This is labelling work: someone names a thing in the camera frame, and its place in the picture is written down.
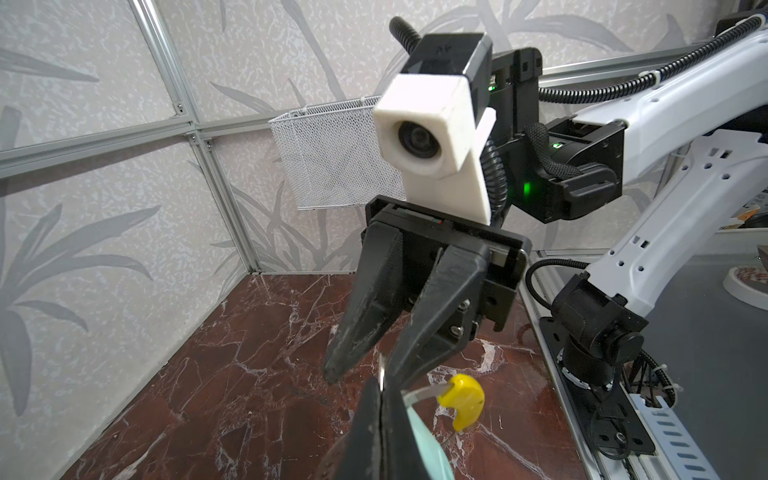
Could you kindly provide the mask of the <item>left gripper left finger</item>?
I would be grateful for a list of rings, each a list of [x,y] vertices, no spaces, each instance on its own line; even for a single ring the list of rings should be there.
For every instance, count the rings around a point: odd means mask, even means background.
[[[379,479],[381,476],[381,389],[375,378],[363,387],[352,426],[334,478],[341,480]]]

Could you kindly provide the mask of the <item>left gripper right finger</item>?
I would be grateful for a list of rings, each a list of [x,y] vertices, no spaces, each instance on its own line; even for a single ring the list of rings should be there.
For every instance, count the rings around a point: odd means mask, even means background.
[[[430,478],[417,447],[400,385],[384,376],[380,410],[381,479]]]

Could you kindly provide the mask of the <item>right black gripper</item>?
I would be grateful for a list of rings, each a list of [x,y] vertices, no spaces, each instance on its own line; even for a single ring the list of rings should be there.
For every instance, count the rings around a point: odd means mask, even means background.
[[[411,317],[386,368],[402,388],[463,350],[478,313],[504,330],[531,251],[527,237],[382,195],[365,211],[355,283],[325,355],[327,383],[376,346],[405,298]]]

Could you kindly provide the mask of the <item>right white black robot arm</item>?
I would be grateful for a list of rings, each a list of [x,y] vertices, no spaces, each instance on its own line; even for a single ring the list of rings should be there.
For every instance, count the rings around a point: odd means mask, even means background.
[[[767,98],[766,16],[724,31],[725,49],[688,72],[664,68],[641,77],[628,95],[580,114],[588,126],[621,129],[623,173],[690,144],[668,189],[622,242],[587,266],[551,306],[569,341],[563,364],[574,383],[604,386],[642,345],[647,314],[677,270],[738,203],[767,178],[767,147],[727,123]],[[490,277],[490,204],[479,191],[480,143],[495,123],[490,107],[475,112],[473,89],[490,81],[485,37],[471,45],[467,71],[454,64],[461,34],[428,35],[373,110],[381,153],[403,176],[409,203],[380,211],[368,225],[346,314],[323,367],[341,380],[402,311],[410,324],[398,339],[388,374],[401,386],[461,350],[470,329],[453,336],[449,320],[479,310]]]

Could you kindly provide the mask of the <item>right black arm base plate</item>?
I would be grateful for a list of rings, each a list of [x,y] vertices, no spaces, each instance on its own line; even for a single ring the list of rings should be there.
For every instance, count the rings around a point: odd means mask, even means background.
[[[593,452],[612,460],[624,460],[631,454],[654,455],[654,441],[624,388],[616,382],[619,373],[610,371],[610,382],[606,385],[590,386],[576,379],[563,363],[569,344],[567,330],[550,317],[542,317],[539,327],[555,362],[555,375],[563,382],[578,430]]]

